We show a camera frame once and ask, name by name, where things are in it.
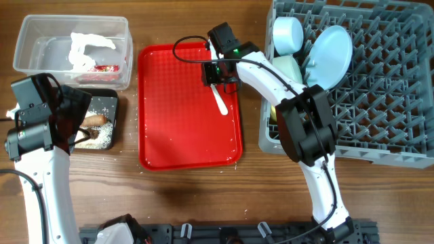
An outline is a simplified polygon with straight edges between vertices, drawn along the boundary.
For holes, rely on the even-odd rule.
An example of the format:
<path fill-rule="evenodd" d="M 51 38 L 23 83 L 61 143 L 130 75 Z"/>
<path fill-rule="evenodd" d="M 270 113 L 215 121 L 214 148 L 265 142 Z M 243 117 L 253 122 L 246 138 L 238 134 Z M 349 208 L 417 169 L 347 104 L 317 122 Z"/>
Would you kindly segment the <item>white plastic spoon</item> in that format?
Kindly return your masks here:
<path fill-rule="evenodd" d="M 221 115 L 223 115 L 223 116 L 228 115 L 229 111 L 228 111 L 223 99 L 221 98 L 220 94 L 218 93 L 216 86 L 214 84 L 211 84 L 210 87 L 211 87 L 212 93 L 214 95 L 214 98 L 216 100 L 216 104 L 218 106 L 218 109 L 219 109 Z"/>

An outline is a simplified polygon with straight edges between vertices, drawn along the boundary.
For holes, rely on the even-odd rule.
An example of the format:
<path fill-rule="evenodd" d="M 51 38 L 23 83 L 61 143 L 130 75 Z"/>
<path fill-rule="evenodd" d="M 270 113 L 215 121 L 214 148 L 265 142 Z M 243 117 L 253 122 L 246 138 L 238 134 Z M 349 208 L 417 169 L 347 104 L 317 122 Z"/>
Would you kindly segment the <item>brown food scrap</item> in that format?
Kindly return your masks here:
<path fill-rule="evenodd" d="M 83 134 L 84 139 L 96 139 L 99 136 L 99 131 L 92 128 L 80 128 L 79 131 Z"/>

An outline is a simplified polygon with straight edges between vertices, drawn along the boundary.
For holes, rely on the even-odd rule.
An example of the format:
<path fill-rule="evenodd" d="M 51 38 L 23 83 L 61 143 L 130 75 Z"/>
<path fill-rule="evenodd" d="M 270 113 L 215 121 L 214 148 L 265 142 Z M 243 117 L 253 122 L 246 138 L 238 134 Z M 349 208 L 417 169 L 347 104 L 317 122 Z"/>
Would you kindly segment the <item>white tissue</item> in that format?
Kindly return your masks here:
<path fill-rule="evenodd" d="M 73 65 L 73 72 L 87 72 L 96 65 L 96 61 L 85 55 L 87 46 L 116 49 L 115 44 L 106 37 L 95 34 L 71 33 L 71 50 L 68 60 Z"/>

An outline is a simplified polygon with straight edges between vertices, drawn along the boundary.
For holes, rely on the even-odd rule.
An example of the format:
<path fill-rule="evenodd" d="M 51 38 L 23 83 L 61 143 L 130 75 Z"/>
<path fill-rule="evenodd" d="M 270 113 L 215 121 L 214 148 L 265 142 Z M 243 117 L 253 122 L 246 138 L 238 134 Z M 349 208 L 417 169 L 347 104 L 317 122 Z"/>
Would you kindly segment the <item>red snack wrapper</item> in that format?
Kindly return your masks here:
<path fill-rule="evenodd" d="M 119 70 L 118 65 L 95 65 L 90 67 L 88 73 L 115 73 Z"/>

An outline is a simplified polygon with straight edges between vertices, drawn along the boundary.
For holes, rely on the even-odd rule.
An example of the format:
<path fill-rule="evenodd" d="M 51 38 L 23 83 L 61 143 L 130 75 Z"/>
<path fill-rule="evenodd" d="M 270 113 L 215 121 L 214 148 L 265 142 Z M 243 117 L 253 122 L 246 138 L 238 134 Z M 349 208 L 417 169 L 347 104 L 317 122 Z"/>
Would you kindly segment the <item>pale green bowl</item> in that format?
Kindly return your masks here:
<path fill-rule="evenodd" d="M 289 79 L 293 80 L 296 83 L 302 84 L 302 75 L 301 75 L 300 67 L 292 55 L 273 58 L 271 63 L 277 70 L 283 73 L 286 77 L 288 77 Z"/>

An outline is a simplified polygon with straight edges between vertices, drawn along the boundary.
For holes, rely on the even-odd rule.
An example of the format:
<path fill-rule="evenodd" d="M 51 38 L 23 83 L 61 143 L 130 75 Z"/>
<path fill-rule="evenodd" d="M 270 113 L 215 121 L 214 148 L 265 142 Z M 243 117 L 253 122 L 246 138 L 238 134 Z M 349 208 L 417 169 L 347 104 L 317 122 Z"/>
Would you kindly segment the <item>yellow plastic cup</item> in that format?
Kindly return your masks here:
<path fill-rule="evenodd" d="M 270 108 L 270 121 L 274 123 L 277 122 L 277 112 L 274 106 Z"/>

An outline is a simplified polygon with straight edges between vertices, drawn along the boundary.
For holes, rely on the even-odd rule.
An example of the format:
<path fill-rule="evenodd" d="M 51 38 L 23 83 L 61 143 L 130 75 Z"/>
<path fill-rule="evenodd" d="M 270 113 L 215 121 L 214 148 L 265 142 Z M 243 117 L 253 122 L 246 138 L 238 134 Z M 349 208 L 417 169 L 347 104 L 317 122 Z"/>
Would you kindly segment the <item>light blue bowl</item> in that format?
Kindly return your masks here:
<path fill-rule="evenodd" d="M 295 17 L 278 17 L 273 24 L 273 43 L 280 56 L 292 55 L 301 50 L 304 31 Z"/>

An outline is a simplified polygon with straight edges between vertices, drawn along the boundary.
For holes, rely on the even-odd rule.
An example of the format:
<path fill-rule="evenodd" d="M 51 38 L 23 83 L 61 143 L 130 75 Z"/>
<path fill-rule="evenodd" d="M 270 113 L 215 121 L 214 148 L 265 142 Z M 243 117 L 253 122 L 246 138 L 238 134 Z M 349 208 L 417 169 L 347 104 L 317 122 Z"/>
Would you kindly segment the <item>large light blue plate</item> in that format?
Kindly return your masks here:
<path fill-rule="evenodd" d="M 324 90 L 336 87 L 349 69 L 353 43 L 348 32 L 339 25 L 325 29 L 314 42 L 305 68 L 307 85 Z"/>

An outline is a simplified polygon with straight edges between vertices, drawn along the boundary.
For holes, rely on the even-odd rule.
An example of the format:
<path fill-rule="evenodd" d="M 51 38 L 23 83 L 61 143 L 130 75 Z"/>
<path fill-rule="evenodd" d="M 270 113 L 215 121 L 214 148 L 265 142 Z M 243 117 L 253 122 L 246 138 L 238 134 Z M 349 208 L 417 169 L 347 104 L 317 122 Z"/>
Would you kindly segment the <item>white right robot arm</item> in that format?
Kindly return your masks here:
<path fill-rule="evenodd" d="M 354 228 L 338 187 L 337 127 L 326 92 L 285 76 L 256 45 L 240 43 L 226 22 L 210 30 L 206 40 L 212 59 L 202 66 L 204 84 L 246 83 L 275 107 L 280 144 L 302 169 L 316 229 L 325 243 L 349 237 Z"/>

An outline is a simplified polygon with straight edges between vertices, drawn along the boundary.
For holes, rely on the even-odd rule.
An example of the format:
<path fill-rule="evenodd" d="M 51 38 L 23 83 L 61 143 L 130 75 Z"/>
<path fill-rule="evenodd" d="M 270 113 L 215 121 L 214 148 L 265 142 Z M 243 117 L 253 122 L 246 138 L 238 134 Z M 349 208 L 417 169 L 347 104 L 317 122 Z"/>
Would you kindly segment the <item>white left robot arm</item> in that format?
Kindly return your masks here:
<path fill-rule="evenodd" d="M 24 193 L 30 243 L 80 243 L 69 186 L 70 155 L 91 94 L 49 73 L 11 84 L 19 109 L 5 150 Z"/>

